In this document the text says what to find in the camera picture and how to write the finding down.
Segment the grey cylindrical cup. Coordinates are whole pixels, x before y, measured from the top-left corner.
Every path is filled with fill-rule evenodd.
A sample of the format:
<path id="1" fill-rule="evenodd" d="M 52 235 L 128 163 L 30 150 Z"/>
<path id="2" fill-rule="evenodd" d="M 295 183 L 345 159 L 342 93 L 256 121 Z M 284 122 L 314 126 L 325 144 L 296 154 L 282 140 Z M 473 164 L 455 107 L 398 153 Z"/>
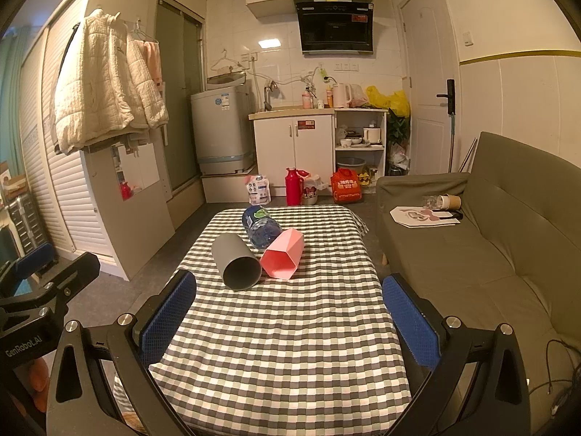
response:
<path id="1" fill-rule="evenodd" d="M 233 291 L 250 289 L 261 279 L 259 260 L 237 234 L 219 235 L 213 242 L 212 256 L 224 284 Z"/>

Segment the white cartoon pattern bag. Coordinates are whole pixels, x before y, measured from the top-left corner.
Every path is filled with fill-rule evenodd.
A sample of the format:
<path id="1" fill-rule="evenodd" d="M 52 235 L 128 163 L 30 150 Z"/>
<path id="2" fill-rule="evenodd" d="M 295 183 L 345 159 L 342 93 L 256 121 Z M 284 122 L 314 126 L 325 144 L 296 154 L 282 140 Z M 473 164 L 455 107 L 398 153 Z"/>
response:
<path id="1" fill-rule="evenodd" d="M 303 206 L 315 205 L 319 194 L 326 192 L 328 184 L 318 174 L 309 174 L 303 178 L 302 204 Z"/>

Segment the white electric kettle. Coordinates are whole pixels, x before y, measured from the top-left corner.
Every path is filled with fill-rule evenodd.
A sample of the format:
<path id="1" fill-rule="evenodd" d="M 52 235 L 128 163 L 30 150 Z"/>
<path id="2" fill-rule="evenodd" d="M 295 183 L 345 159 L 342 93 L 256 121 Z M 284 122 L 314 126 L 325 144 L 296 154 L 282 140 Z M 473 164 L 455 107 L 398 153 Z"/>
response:
<path id="1" fill-rule="evenodd" d="M 349 108 L 353 100 L 350 84 L 335 84 L 332 88 L 335 108 Z"/>

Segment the white kitchen base cabinet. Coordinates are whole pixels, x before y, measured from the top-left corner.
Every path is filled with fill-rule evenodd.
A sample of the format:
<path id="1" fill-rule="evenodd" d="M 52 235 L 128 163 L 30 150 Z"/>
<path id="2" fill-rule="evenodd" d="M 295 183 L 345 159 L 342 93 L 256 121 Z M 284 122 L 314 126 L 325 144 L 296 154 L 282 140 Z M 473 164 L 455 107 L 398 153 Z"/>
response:
<path id="1" fill-rule="evenodd" d="M 290 168 L 317 175 L 330 185 L 335 171 L 335 111 L 284 109 L 249 115 L 254 128 L 258 173 L 267 177 L 271 192 L 285 196 Z"/>

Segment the black range hood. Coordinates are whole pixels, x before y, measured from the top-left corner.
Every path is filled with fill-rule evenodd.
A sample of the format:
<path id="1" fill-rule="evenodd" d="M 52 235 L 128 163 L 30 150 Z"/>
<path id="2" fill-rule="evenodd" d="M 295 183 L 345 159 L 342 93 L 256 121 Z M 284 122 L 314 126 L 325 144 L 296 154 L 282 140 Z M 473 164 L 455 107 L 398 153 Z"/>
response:
<path id="1" fill-rule="evenodd" d="M 374 4 L 370 0 L 293 0 L 304 54 L 371 54 Z"/>

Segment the pink garment on hanger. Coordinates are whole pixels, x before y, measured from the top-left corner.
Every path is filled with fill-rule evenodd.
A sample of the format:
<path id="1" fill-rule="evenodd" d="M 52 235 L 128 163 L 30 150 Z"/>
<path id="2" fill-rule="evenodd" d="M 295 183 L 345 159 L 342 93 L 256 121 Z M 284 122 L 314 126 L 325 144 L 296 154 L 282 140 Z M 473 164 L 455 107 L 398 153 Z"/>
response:
<path id="1" fill-rule="evenodd" d="M 148 40 L 135 40 L 141 51 L 151 77 L 159 90 L 162 89 L 162 60 L 159 43 Z"/>

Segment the blue plastic water bottle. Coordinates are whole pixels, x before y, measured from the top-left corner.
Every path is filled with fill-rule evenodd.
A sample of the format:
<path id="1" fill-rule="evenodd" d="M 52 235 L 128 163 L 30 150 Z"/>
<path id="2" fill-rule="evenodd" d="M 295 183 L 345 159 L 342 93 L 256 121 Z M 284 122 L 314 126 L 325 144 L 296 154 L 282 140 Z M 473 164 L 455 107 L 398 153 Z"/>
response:
<path id="1" fill-rule="evenodd" d="M 259 250 L 267 249 L 283 232 L 263 207 L 251 206 L 242 214 L 242 224 L 250 242 Z"/>

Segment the orange red shopping bag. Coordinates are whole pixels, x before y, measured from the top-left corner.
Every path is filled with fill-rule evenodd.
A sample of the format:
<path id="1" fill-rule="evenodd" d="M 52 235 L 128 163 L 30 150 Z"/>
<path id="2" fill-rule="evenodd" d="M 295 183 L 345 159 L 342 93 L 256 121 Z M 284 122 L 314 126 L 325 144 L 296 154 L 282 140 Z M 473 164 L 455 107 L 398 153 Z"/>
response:
<path id="1" fill-rule="evenodd" d="M 331 177 L 333 199 L 336 204 L 350 204 L 361 201 L 361 183 L 357 173 L 350 168 L 339 168 Z"/>

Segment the brown paper cup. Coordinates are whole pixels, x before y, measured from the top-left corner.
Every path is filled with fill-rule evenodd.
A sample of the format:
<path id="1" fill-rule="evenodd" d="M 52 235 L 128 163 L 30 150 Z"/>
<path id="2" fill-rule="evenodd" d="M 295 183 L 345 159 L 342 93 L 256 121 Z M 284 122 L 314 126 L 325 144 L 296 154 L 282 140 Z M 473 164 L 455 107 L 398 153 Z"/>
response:
<path id="1" fill-rule="evenodd" d="M 436 197 L 435 208 L 438 211 L 458 211 L 461 208 L 462 200 L 456 195 L 438 195 Z"/>

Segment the pink hexagonal cup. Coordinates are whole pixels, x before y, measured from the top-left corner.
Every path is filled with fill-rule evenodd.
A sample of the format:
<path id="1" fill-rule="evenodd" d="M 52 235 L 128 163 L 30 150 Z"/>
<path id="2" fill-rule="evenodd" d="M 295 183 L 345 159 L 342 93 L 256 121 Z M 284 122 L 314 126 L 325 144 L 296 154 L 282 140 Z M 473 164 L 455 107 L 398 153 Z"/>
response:
<path id="1" fill-rule="evenodd" d="M 264 251 L 260 264 L 269 278 L 291 279 L 303 249 L 303 234 L 297 229 L 286 229 Z"/>

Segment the grey white checkered tablecloth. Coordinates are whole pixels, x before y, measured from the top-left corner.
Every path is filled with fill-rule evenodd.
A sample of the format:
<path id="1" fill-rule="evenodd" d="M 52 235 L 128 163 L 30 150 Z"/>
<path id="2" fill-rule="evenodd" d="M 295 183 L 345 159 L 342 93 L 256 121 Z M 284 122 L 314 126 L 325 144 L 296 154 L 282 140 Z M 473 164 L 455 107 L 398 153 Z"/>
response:
<path id="1" fill-rule="evenodd" d="M 242 212 L 220 211 L 181 267 L 196 298 L 150 372 L 181 419 L 205 435 L 381 435 L 412 395 L 365 223 L 335 205 L 282 207 L 304 249 L 288 280 L 235 292 L 212 258 Z"/>

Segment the white step platform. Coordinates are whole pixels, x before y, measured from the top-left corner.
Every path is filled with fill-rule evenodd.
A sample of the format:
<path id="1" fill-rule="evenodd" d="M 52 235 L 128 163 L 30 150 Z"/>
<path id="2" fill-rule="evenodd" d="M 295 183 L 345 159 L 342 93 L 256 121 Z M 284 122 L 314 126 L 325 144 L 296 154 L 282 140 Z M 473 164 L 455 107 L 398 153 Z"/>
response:
<path id="1" fill-rule="evenodd" d="M 247 174 L 210 175 L 202 177 L 207 203 L 248 203 Z"/>

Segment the white paper booklet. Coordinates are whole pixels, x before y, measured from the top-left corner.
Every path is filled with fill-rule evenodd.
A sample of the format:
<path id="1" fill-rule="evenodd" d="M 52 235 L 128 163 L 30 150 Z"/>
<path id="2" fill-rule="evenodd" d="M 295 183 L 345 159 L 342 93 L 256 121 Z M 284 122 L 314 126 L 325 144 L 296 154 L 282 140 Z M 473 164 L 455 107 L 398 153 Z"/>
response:
<path id="1" fill-rule="evenodd" d="M 408 229 L 432 229 L 460 223 L 449 211 L 432 211 L 422 207 L 396 207 L 390 215 L 394 222 Z"/>

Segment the grey fabric sofa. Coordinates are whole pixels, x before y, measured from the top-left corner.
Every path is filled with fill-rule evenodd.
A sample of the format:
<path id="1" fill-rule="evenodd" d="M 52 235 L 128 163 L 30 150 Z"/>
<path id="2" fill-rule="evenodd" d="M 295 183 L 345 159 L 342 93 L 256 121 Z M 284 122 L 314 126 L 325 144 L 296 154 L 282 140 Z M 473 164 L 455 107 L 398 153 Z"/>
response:
<path id="1" fill-rule="evenodd" d="M 460 196 L 459 225 L 408 229 L 396 207 Z M 391 270 L 444 316 L 511 325 L 530 383 L 531 431 L 580 431 L 580 170 L 492 133 L 467 173 L 382 177 L 377 235 Z"/>

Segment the yellow plastic bag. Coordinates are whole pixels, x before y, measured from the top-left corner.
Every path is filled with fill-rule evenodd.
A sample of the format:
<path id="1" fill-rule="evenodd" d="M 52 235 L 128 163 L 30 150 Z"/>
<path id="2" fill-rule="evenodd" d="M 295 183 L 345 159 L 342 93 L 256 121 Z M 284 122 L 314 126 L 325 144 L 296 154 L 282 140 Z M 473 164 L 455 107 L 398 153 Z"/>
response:
<path id="1" fill-rule="evenodd" d="M 411 116 L 411 107 L 403 90 L 397 90 L 390 96 L 385 96 L 379 92 L 377 87 L 369 86 L 365 89 L 365 93 L 368 103 L 372 107 L 390 109 L 398 117 L 409 118 Z"/>

